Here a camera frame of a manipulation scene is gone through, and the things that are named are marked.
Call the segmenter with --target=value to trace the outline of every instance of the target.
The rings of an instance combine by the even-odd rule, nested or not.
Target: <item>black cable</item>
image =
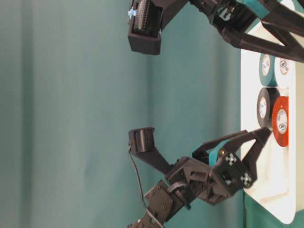
[[[139,188],[139,194],[140,194],[140,197],[141,197],[141,200],[142,200],[142,204],[143,206],[146,208],[146,211],[148,213],[148,215],[161,227],[161,228],[165,228],[160,222],[159,220],[150,212],[149,208],[147,207],[147,205],[145,204],[144,202],[144,198],[143,198],[143,188],[142,188],[142,183],[141,183],[141,179],[139,177],[139,173],[138,173],[138,170],[137,170],[137,167],[136,167],[136,164],[131,156],[131,146],[129,146],[129,158],[132,162],[132,165],[134,167],[134,170],[135,170],[135,174],[136,174],[136,178],[137,178],[137,183],[138,183],[138,188]]]

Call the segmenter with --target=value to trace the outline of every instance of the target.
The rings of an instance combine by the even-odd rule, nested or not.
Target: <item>green tablecloth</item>
[[[290,225],[285,225],[265,208],[244,193],[244,228],[303,228],[304,210],[295,215]]]

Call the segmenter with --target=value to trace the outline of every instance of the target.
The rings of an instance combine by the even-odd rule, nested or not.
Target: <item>green fabric backdrop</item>
[[[154,126],[169,162],[239,130],[239,50],[189,4],[161,55],[130,51],[129,1],[0,1],[0,224],[121,228],[144,213],[128,131]],[[137,161],[143,188],[160,173]],[[242,192],[166,227],[243,227]]]

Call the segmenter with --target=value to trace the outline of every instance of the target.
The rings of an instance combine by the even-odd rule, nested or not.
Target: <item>roll of tape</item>
[[[275,58],[275,79],[280,88],[289,87],[289,79],[295,74],[295,62],[285,58]]]
[[[260,81],[263,86],[277,86],[275,75],[275,57],[261,54],[259,64]]]
[[[282,146],[288,146],[288,96],[279,97],[272,112],[272,128],[276,142]]]
[[[277,98],[280,96],[277,88],[262,88],[256,106],[257,121],[261,127],[272,128],[272,112]]]

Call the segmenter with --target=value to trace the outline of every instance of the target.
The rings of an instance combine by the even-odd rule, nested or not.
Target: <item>robotic arm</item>
[[[144,217],[127,228],[163,228],[183,206],[190,209],[196,198],[211,205],[232,197],[238,190],[250,188],[257,180],[256,161],[271,131],[241,131],[202,144],[190,157],[182,157],[169,165],[154,146],[154,128],[142,128],[129,132],[129,154],[148,163],[165,175],[169,183],[160,181],[145,194],[149,201]],[[243,160],[236,152],[248,141],[255,143]]]
[[[304,18],[276,0],[244,0],[244,4],[236,0],[132,0],[128,34],[131,50],[160,54],[161,31],[188,1],[234,47],[304,62],[304,48],[291,35],[304,37]],[[304,7],[304,0],[298,2]],[[283,45],[247,34],[256,18]]]

